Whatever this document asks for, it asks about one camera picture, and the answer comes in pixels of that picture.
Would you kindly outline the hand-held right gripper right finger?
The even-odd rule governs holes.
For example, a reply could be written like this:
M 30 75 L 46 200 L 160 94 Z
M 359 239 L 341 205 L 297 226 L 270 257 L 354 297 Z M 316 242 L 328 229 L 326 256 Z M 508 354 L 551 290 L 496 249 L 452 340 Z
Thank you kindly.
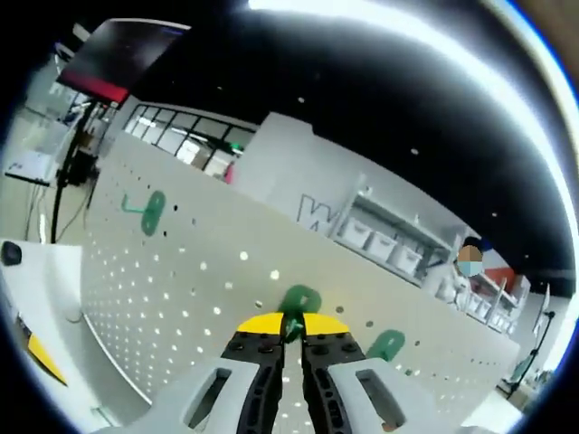
M 381 358 L 367 358 L 332 316 L 302 315 L 303 394 L 317 433 L 451 433 L 432 396 Z

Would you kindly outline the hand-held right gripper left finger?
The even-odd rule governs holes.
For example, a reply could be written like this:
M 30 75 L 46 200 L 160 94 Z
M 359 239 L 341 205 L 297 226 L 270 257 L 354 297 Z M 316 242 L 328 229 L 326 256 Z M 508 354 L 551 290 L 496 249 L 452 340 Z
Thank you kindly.
M 282 394 L 284 325 L 282 313 L 240 324 L 220 357 L 157 394 L 136 433 L 271 433 Z

